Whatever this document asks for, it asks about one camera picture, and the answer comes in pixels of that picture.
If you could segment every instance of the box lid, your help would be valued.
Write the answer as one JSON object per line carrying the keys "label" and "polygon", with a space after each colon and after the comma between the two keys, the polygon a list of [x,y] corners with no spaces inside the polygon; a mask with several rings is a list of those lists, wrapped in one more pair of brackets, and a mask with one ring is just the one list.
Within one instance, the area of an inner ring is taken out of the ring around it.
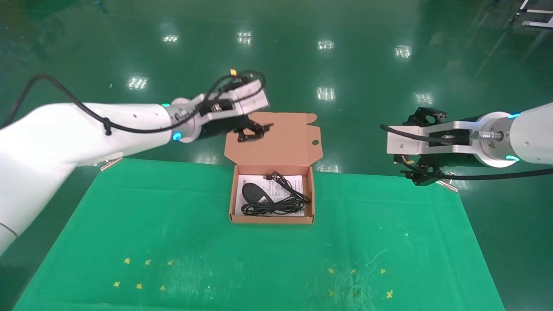
{"label": "box lid", "polygon": [[321,129],[308,125],[313,113],[255,112],[249,118],[261,125],[274,123],[262,139],[238,142],[237,133],[228,133],[225,156],[236,164],[309,166],[322,158]]}

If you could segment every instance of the open cardboard box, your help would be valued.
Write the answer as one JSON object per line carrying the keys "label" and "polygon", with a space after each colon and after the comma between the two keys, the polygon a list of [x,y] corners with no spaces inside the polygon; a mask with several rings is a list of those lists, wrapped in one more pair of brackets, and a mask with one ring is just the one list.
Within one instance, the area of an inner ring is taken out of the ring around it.
{"label": "open cardboard box", "polygon": [[[256,112],[253,121],[265,125],[274,123],[265,136],[255,142],[237,141],[238,134],[227,134],[225,156],[236,163],[232,179],[231,222],[256,224],[312,224],[315,219],[315,184],[311,164],[322,158],[321,129],[308,125],[317,119],[313,113]],[[244,216],[236,215],[238,175],[301,175],[304,194],[311,198],[305,206],[305,216]]]}

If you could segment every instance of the glossy green floor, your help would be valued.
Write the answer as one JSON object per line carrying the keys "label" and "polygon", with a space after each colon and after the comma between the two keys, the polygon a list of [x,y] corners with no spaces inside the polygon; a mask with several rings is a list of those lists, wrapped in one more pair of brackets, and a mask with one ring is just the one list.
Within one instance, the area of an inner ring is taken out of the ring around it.
{"label": "glossy green floor", "polygon": [[[229,68],[257,69],[271,111],[318,115],[325,156],[315,169],[399,175],[380,123],[399,124],[421,105],[457,119],[553,101],[552,34],[520,26],[545,17],[522,15],[505,27],[520,2],[0,0],[0,116],[38,72],[83,101],[165,102],[205,92]],[[177,41],[163,41],[170,35]],[[145,88],[129,90],[131,77],[147,78]],[[56,101],[66,99],[39,85],[24,112]],[[170,144],[136,157],[230,164],[223,143]],[[96,173],[74,172],[0,258],[0,306],[13,304]],[[457,183],[508,310],[553,308],[552,185],[550,177]]]}

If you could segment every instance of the white robotic arm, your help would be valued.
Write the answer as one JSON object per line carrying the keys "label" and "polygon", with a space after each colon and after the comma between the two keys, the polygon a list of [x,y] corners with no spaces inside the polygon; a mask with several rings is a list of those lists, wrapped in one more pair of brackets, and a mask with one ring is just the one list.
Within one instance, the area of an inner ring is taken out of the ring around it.
{"label": "white robotic arm", "polygon": [[[415,185],[429,185],[444,177],[448,166],[504,168],[524,160],[553,164],[553,103],[514,115],[491,112],[483,116],[445,122],[447,114],[419,108],[403,126],[380,127],[388,131],[387,152],[394,161],[408,164],[409,155],[420,155],[411,171],[402,171]],[[553,173],[553,169],[490,176],[452,177],[480,180],[529,177]]]}
{"label": "white robotic arm", "polygon": [[[241,100],[247,95],[252,97]],[[133,129],[167,128],[189,117],[204,102],[177,98],[170,105],[85,103],[94,113]],[[269,106],[259,80],[217,96],[217,103],[195,113],[186,123],[157,133],[132,133],[112,128],[74,103],[36,108],[17,122],[0,129],[0,255],[42,211],[69,174],[79,166],[126,157],[171,141],[190,143],[235,131],[239,141],[263,137],[261,126],[247,115]],[[244,129],[254,135],[245,135]]]}

